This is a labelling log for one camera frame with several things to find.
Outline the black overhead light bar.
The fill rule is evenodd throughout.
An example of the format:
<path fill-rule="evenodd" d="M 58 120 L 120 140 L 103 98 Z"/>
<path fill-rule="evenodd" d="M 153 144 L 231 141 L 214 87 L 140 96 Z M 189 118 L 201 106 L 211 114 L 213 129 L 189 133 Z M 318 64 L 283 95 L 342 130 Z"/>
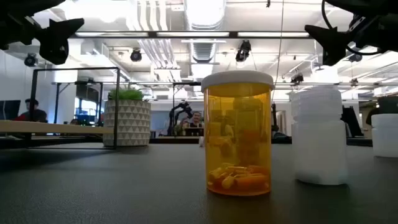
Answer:
<path fill-rule="evenodd" d="M 74 39 L 312 39 L 307 32 L 277 31 L 81 31 Z"/>

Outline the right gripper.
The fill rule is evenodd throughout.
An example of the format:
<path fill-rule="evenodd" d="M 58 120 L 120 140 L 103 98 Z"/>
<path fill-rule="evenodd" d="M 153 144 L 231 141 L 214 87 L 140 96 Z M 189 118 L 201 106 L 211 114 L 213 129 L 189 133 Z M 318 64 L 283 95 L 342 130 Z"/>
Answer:
<path fill-rule="evenodd" d="M 333 66 L 347 56 L 355 42 L 357 47 L 371 45 L 398 52 L 398 0 L 325 0 L 328 4 L 353 14 L 349 29 L 305 25 L 304 29 L 322 44 L 322 65 Z"/>

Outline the white patterned planter with succulent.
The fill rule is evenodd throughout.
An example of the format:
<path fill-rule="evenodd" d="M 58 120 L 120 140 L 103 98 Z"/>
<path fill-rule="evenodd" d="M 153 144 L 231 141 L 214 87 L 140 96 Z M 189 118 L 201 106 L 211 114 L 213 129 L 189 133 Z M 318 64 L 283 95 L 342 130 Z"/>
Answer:
<path fill-rule="evenodd" d="M 113 89 L 108 93 L 103 126 L 113 132 L 103 134 L 106 147 L 146 146 L 150 141 L 151 104 L 140 90 Z"/>

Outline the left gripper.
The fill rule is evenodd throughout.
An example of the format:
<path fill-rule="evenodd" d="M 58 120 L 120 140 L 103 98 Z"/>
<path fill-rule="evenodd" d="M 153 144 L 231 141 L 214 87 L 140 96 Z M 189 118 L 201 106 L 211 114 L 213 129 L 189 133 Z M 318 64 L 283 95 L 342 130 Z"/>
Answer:
<path fill-rule="evenodd" d="M 84 25 L 84 18 L 49 19 L 46 28 L 33 19 L 35 13 L 63 2 L 65 0 L 0 0 L 0 50 L 8 50 L 9 45 L 15 42 L 30 45 L 33 39 L 37 39 L 42 58 L 54 65 L 64 64 L 69 54 L 68 38 Z"/>

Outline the silver ventilation duct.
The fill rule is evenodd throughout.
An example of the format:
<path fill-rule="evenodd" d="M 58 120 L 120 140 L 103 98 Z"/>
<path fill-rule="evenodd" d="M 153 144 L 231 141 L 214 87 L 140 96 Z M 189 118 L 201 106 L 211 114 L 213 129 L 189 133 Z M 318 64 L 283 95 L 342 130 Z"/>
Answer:
<path fill-rule="evenodd" d="M 223 26 L 226 0 L 184 0 L 187 27 L 192 31 L 215 31 Z M 190 44 L 192 59 L 196 63 L 212 62 L 216 43 L 210 40 L 194 41 Z"/>

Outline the dark computer monitor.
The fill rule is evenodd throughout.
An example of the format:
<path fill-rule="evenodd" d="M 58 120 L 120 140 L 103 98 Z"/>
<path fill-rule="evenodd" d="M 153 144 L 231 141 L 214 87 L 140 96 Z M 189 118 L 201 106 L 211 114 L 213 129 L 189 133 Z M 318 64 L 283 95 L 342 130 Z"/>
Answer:
<path fill-rule="evenodd" d="M 398 96 L 383 96 L 377 102 L 380 114 L 398 114 Z"/>
<path fill-rule="evenodd" d="M 0 101 L 0 120 L 13 120 L 18 117 L 20 100 Z"/>

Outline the small white medicine bottle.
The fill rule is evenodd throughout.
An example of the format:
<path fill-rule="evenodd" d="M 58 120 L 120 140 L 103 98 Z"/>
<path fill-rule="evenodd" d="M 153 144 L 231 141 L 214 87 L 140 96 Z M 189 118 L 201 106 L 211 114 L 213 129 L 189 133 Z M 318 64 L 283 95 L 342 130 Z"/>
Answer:
<path fill-rule="evenodd" d="M 295 178 L 317 185 L 345 184 L 348 168 L 341 93 L 327 86 L 296 92 L 291 108 Z"/>

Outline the large amber pill bottle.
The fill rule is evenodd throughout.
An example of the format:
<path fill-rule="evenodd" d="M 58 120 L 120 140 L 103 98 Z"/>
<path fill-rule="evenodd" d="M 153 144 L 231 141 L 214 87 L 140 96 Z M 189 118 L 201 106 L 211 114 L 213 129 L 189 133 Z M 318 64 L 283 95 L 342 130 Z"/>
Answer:
<path fill-rule="evenodd" d="M 232 196 L 271 191 L 273 89 L 273 78 L 258 71 L 218 72 L 202 80 L 208 190 Z"/>

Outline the black metal rack frame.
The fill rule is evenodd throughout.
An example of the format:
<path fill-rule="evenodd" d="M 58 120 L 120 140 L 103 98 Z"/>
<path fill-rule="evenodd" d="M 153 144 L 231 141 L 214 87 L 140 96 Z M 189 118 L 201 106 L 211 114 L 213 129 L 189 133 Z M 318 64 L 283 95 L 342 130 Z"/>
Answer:
<path fill-rule="evenodd" d="M 54 123 L 101 126 L 104 83 L 78 80 L 53 82 L 53 84 L 55 85 Z"/>

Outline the large white medicine bottle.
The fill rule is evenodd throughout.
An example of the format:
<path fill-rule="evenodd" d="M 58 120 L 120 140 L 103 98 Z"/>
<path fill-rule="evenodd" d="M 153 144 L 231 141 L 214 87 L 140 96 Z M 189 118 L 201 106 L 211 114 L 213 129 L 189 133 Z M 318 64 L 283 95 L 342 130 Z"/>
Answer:
<path fill-rule="evenodd" d="M 375 114 L 371 121 L 374 156 L 398 158 L 398 114 Z"/>

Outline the black table mat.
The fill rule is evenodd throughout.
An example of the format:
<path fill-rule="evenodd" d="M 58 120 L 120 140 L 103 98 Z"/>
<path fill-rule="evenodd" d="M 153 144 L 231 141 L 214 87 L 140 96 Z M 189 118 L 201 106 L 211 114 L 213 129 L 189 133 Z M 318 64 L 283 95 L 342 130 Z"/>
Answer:
<path fill-rule="evenodd" d="M 0 224 L 398 224 L 398 159 L 350 146 L 348 184 L 297 182 L 292 148 L 272 147 L 271 192 L 207 191 L 204 150 L 0 152 Z"/>

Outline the wooden cutting board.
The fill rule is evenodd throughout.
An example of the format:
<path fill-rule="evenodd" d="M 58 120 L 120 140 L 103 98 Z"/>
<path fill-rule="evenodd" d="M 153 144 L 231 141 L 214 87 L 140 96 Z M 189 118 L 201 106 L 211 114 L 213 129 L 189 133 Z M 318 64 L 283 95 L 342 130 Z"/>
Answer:
<path fill-rule="evenodd" d="M 113 126 L 113 149 L 118 147 L 118 106 L 121 69 L 119 67 L 83 67 L 83 68 L 36 68 L 32 72 L 32 85 L 30 93 L 30 112 L 33 110 L 32 100 L 36 97 L 37 80 L 40 72 L 80 70 L 116 70 L 116 101 Z M 32 133 L 72 133 L 72 134 L 111 134 L 111 128 L 95 128 L 70 124 L 50 124 L 32 121 L 0 120 L 0 133 L 27 133 L 26 141 L 29 144 Z"/>

